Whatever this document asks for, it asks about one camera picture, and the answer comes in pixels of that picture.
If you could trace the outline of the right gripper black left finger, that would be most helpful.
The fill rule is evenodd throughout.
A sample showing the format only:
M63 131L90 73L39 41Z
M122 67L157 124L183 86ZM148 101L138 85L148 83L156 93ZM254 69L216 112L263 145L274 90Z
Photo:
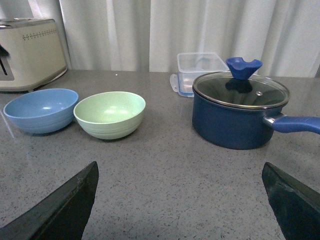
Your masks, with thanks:
M0 229L2 240L80 240L91 215L99 168L91 162L30 210Z

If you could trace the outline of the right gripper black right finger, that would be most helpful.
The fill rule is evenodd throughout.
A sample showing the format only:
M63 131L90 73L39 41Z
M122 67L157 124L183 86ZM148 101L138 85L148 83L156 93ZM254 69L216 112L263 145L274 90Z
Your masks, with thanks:
M287 240L320 238L320 194L270 162L262 181L268 202Z

